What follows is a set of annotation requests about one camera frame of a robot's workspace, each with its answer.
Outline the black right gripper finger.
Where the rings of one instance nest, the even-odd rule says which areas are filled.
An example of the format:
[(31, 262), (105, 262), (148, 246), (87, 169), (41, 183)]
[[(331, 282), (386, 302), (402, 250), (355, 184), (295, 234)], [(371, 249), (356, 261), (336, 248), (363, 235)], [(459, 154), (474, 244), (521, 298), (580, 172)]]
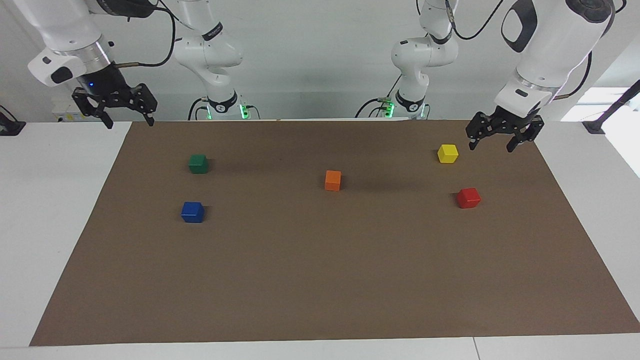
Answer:
[(154, 125), (154, 114), (158, 107), (158, 101), (150, 91), (149, 87), (140, 83), (131, 88), (131, 96), (134, 101), (134, 109), (144, 117), (147, 125)]
[(114, 127), (114, 121), (105, 110), (105, 103), (103, 103), (102, 96), (97, 97), (97, 105), (93, 105), (90, 100), (93, 100), (93, 96), (90, 95), (84, 88), (74, 88), (71, 93), (73, 102), (77, 105), (80, 112), (85, 117), (95, 117), (105, 125), (107, 129)]

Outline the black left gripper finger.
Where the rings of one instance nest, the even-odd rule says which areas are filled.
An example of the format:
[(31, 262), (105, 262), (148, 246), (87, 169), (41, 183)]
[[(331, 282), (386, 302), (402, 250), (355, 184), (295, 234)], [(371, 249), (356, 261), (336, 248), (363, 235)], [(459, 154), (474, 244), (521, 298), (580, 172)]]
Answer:
[(471, 151), (475, 150), (480, 140), (493, 135), (492, 120), (493, 118), (484, 112), (477, 112), (470, 120), (466, 126), (466, 136)]
[(507, 152), (514, 152), (514, 150), (524, 142), (533, 142), (544, 125), (545, 123), (542, 117), (534, 117), (526, 127), (522, 129), (514, 128), (513, 137), (506, 145)]

